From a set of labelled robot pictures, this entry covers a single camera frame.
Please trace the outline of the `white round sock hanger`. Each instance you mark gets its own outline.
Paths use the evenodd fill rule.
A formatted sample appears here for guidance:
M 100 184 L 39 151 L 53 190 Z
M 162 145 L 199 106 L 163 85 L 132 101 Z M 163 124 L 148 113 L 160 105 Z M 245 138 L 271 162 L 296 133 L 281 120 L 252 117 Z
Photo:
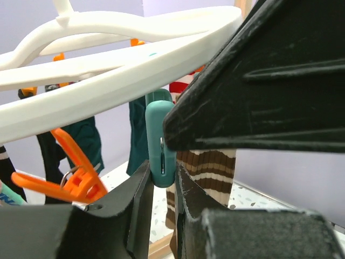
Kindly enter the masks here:
M 1 106 L 1 143 L 110 110 L 206 64 L 242 23 L 235 6 L 142 17 L 74 11 L 55 1 L 55 19 L 1 55 L 1 90 L 63 83 Z

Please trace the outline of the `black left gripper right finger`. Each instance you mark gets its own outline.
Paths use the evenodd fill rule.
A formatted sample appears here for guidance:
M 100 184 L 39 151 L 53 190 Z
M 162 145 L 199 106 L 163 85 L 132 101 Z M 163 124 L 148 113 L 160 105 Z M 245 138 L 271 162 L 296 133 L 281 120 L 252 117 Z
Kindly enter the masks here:
M 344 258 L 330 223 L 312 210 L 222 206 L 182 164 L 175 175 L 178 258 Z

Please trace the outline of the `red white striped sock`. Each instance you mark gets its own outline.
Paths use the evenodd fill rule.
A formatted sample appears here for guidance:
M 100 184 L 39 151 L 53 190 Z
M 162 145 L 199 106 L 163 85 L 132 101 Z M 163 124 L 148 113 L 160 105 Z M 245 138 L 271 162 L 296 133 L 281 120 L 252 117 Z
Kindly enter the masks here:
M 169 84 L 169 92 L 172 97 L 173 103 L 177 101 L 181 93 L 187 88 L 187 86 L 194 79 L 194 74 L 187 74 L 186 76 L 177 79 Z

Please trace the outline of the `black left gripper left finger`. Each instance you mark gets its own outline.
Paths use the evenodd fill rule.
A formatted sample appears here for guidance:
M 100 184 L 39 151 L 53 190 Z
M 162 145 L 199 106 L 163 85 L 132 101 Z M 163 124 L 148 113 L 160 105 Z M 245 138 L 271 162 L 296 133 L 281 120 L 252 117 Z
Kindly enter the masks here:
M 86 209 L 1 209 L 1 258 L 147 258 L 154 185 L 149 162 Z

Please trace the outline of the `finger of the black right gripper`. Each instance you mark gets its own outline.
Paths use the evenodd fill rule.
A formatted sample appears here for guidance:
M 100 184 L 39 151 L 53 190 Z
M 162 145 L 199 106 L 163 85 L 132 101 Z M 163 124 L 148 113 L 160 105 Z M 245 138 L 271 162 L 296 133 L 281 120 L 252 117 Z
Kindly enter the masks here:
M 344 152 L 344 1 L 257 1 L 163 129 L 175 151 Z

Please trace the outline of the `brown striped sock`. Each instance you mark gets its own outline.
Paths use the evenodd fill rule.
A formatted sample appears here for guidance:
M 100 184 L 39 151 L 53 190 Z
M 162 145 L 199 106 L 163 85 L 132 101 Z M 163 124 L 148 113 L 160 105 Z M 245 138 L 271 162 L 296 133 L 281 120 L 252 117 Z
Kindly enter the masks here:
M 236 164 L 235 149 L 177 153 L 190 177 L 220 204 L 227 206 Z

